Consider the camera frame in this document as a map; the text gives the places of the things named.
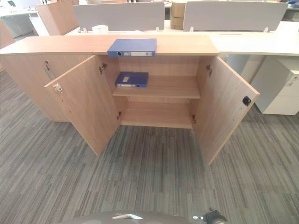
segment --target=blue binder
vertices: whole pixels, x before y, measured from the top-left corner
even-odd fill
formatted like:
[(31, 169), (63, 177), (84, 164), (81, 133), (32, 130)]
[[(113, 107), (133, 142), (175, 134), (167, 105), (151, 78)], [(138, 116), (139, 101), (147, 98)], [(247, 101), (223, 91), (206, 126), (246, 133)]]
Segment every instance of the blue binder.
[(146, 87), (149, 74), (147, 72), (122, 71), (115, 82), (122, 87)]
[(155, 56), (157, 39), (116, 39), (108, 49), (109, 57)]

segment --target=cabinet top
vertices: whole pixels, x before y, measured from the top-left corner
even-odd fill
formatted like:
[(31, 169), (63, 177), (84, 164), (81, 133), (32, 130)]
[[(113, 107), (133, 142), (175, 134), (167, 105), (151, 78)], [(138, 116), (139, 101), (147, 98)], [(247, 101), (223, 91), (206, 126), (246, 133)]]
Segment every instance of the cabinet top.
[[(151, 35), (157, 39), (156, 55), (208, 55), (219, 54), (207, 35)], [(116, 39), (149, 38), (148, 35), (83, 35), (32, 36), (0, 50), (6, 54), (87, 53), (106, 55)]]

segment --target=white drawer unit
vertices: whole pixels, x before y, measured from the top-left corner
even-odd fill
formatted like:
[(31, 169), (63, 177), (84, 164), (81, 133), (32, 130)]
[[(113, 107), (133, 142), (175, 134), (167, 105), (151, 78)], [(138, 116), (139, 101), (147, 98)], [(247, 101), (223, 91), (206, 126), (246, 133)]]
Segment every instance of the white drawer unit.
[(251, 85), (260, 92), (262, 113), (295, 115), (299, 111), (299, 58), (267, 56)]

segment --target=white cabinet drawer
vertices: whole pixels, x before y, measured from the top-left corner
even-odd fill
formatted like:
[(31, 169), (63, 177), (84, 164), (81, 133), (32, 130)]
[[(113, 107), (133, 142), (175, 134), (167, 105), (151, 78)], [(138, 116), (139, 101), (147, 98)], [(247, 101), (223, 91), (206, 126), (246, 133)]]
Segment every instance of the white cabinet drawer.
[(279, 92), (278, 96), (291, 96), (291, 97), (297, 96), (297, 97), (299, 97), (299, 87), (285, 86)]
[(299, 97), (277, 96), (263, 113), (295, 115), (299, 111)]
[(299, 88), (299, 75), (291, 76), (290, 80), (285, 84), (285, 86), (297, 87)]

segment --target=cabinet shelf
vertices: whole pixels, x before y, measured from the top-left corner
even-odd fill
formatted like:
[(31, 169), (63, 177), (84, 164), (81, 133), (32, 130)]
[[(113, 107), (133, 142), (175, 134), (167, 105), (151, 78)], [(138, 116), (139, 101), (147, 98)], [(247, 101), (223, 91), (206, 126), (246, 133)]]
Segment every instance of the cabinet shelf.
[(116, 87), (113, 96), (199, 99), (194, 76), (149, 76), (147, 87)]
[(192, 128), (188, 104), (128, 102), (122, 125)]

